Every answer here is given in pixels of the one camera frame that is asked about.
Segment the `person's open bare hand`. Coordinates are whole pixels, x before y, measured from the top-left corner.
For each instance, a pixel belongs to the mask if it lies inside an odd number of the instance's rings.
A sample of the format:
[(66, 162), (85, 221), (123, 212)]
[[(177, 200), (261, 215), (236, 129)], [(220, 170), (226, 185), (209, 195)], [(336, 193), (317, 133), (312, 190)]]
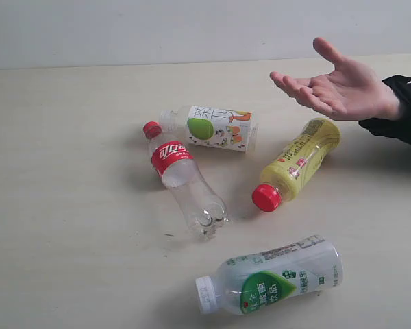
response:
[(333, 64), (331, 73), (293, 78), (273, 71), (274, 84), (299, 105), (335, 121), (397, 120), (400, 101), (369, 66), (339, 52), (323, 38), (313, 40), (314, 50)]

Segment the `black sleeved forearm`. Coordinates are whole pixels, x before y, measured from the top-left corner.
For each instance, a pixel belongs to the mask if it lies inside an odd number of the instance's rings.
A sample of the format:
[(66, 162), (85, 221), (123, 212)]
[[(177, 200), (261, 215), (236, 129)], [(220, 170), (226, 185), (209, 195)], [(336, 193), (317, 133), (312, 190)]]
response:
[(400, 101), (401, 112), (397, 120), (367, 119), (358, 125), (374, 136), (396, 138), (411, 145), (411, 77), (394, 75), (382, 80)]

